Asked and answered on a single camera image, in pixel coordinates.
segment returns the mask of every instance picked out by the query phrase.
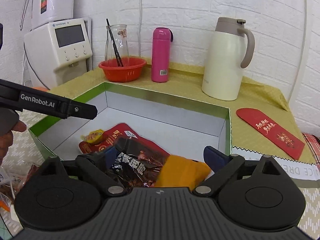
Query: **cardboard box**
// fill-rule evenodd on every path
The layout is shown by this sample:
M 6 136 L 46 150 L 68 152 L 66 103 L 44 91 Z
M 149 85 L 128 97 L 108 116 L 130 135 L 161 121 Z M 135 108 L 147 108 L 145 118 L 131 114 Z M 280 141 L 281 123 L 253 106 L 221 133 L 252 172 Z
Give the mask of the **cardboard box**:
M 203 161 L 211 145 L 231 153 L 231 121 L 228 108 L 125 84 L 104 82 L 74 100 L 95 105 L 94 120 L 47 116 L 29 131 L 44 158 L 57 155 L 73 160 L 81 154 L 80 136 L 127 123 L 140 136 L 154 141 L 170 154 Z

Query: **red colander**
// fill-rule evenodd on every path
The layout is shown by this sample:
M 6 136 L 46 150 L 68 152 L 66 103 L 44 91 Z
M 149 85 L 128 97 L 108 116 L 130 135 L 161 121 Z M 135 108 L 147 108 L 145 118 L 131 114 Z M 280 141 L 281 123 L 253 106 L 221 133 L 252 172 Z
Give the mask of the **red colander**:
M 131 57 L 129 66 L 118 67 L 116 59 L 102 61 L 99 63 L 99 68 L 103 69 L 104 75 L 112 82 L 129 82 L 140 77 L 143 66 L 147 62 L 142 58 Z

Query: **metal rivet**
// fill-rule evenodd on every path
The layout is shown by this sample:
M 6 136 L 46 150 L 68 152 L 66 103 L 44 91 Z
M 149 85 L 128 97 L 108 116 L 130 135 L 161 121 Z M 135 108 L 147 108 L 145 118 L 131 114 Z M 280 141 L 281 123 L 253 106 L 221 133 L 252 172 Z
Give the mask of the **metal rivet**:
M 120 194 L 124 191 L 124 189 L 120 186 L 111 186 L 110 188 L 108 188 L 108 191 L 111 194 Z
M 196 187 L 196 192 L 199 194 L 208 194 L 211 192 L 211 189 L 208 186 L 199 186 Z

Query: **jug lid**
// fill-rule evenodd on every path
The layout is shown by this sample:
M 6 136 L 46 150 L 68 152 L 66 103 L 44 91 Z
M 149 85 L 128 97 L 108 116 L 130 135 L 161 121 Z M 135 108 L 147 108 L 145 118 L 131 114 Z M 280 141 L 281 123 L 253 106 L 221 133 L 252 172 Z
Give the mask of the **jug lid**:
M 215 31 L 244 37 L 244 33 L 239 33 L 237 29 L 244 28 L 245 23 L 246 20 L 243 19 L 219 17 Z

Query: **plaid fabric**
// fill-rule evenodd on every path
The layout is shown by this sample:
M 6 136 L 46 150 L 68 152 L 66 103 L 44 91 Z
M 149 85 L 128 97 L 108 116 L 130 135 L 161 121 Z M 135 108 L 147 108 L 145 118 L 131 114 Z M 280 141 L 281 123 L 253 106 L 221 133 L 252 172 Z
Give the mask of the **plaid fabric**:
M 307 142 L 313 157 L 316 160 L 318 170 L 320 171 L 320 139 L 308 133 L 302 133 L 302 135 Z

